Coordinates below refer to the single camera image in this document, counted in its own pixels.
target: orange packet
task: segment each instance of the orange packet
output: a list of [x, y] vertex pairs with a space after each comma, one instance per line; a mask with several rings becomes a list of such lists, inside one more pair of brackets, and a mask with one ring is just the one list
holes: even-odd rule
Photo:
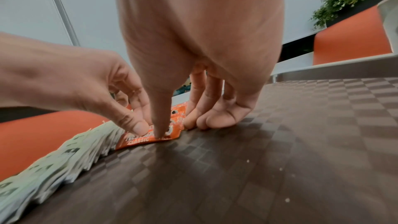
[[119, 142], [116, 145], [116, 150], [140, 144], [150, 144], [178, 138], [181, 134], [181, 131], [184, 130], [184, 125], [182, 122], [185, 118], [185, 107], [186, 103], [172, 107], [174, 110], [171, 112], [169, 130], [166, 132], [164, 137], [160, 139], [155, 138], [153, 135], [153, 125], [149, 126], [149, 132], [144, 136], [136, 136], [130, 132], [125, 132], [120, 137]]

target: orange cushion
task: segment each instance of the orange cushion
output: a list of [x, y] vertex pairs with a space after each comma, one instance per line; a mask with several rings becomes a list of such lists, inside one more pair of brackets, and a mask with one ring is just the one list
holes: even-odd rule
[[82, 111], [64, 111], [0, 124], [0, 181], [56, 150], [74, 135], [108, 121]]
[[377, 6], [315, 36], [313, 65], [391, 53]]

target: checkered pattern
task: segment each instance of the checkered pattern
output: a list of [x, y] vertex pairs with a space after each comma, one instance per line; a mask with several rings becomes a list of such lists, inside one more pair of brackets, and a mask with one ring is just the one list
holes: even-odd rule
[[20, 223], [398, 223], [397, 87], [267, 85], [238, 125], [113, 153]]

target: hand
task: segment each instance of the hand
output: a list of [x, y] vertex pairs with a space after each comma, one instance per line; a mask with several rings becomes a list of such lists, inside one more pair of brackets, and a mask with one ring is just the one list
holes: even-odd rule
[[[4, 33], [0, 48], [1, 107], [84, 110], [138, 135], [148, 132], [148, 95], [118, 54]], [[128, 101], [134, 112], [126, 108]]]
[[280, 54], [283, 0], [118, 0], [118, 9], [156, 137], [189, 75], [187, 128], [232, 126], [253, 110]]

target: planter box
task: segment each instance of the planter box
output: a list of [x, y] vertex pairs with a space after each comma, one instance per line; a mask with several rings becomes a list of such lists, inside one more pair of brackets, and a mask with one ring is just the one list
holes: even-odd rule
[[330, 27], [342, 20], [345, 20], [346, 18], [354, 16], [357, 13], [360, 13], [366, 9], [369, 9], [370, 7], [373, 7], [377, 4], [379, 4], [381, 1], [383, 1], [383, 0], [364, 0], [364, 1], [358, 2], [354, 7], [343, 8], [342, 10], [340, 10], [337, 13], [338, 17], [335, 20], [326, 22], [326, 26]]

